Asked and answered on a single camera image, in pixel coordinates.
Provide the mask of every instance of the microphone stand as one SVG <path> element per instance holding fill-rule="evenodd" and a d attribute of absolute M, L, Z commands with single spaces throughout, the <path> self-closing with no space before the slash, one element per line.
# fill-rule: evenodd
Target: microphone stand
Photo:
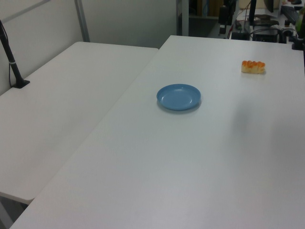
<path fill-rule="evenodd" d="M 29 84 L 30 82 L 28 80 L 24 80 L 20 75 L 20 72 L 19 72 L 19 69 L 17 67 L 16 61 L 14 59 L 13 53 L 10 50 L 9 40 L 6 36 L 6 33 L 5 33 L 5 30 L 4 30 L 4 27 L 3 27 L 3 24 L 1 22 L 1 20 L 0 20 L 0 40 L 1 40 L 1 43 L 3 45 L 4 51 L 5 51 L 8 59 L 9 59 L 10 66 L 11 66 L 11 68 L 14 72 L 14 75 L 16 77 L 16 84 L 14 84 L 12 87 L 22 88 L 25 85 Z"/>

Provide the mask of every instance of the table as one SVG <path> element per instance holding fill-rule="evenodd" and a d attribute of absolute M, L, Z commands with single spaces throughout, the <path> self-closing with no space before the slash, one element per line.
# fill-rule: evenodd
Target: table
<path fill-rule="evenodd" d="M 172 83 L 200 106 L 160 107 Z M 12 229 L 302 228 L 304 117 L 303 52 L 171 36 Z"/>
<path fill-rule="evenodd" d="M 156 52 L 78 42 L 0 96 L 0 196 L 29 204 Z"/>

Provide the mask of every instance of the black pole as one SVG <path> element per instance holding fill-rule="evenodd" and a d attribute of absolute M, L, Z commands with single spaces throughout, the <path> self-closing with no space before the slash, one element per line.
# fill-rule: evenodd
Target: black pole
<path fill-rule="evenodd" d="M 1 43 L 3 45 L 4 51 L 5 51 L 8 59 L 9 59 L 10 66 L 11 66 L 11 68 L 14 72 L 14 75 L 16 77 L 16 84 L 13 85 L 12 87 L 22 88 L 25 85 L 29 84 L 30 82 L 28 80 L 24 80 L 20 75 L 20 72 L 19 72 L 19 69 L 18 69 L 17 64 L 15 62 L 13 53 L 10 50 L 9 41 L 8 41 L 6 35 L 5 35 L 4 27 L 3 27 L 3 24 L 1 22 L 1 20 L 0 20 L 0 40 L 1 40 Z"/>
<path fill-rule="evenodd" d="M 251 0 L 250 12 L 249 12 L 249 22 L 250 22 L 250 25 L 252 25 L 252 26 L 254 25 L 255 8 L 256 8 L 256 0 Z"/>

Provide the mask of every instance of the black stand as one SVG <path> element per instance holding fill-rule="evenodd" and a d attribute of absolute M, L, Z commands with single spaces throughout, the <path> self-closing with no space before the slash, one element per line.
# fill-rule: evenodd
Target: black stand
<path fill-rule="evenodd" d="M 303 46 L 304 46 L 304 39 L 299 39 L 298 37 L 297 37 L 297 35 L 294 37 L 294 43 L 292 44 L 292 49 L 293 50 L 303 50 L 304 48 L 303 48 Z"/>
<path fill-rule="evenodd" d="M 19 69 L 18 69 L 17 64 L 15 62 L 13 53 L 10 50 L 9 41 L 8 41 L 6 35 L 5 35 L 4 27 L 3 27 L 1 21 L 0 21 L 0 40 L 1 40 L 1 43 L 3 45 L 4 51 L 5 51 L 8 59 L 9 59 L 10 66 L 11 66 L 11 68 L 14 72 L 14 75 L 16 77 L 16 84 L 14 84 L 12 87 L 22 88 L 25 85 L 29 84 L 30 82 L 28 80 L 24 80 L 20 75 L 20 72 L 19 72 Z"/>

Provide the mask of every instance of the table leg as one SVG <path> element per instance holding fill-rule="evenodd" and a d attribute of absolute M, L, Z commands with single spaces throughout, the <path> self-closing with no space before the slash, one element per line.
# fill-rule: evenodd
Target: table leg
<path fill-rule="evenodd" d="M 0 202 L 0 221 L 5 226 L 5 228 L 10 228 L 13 225 L 13 221 L 6 212 L 4 206 Z"/>

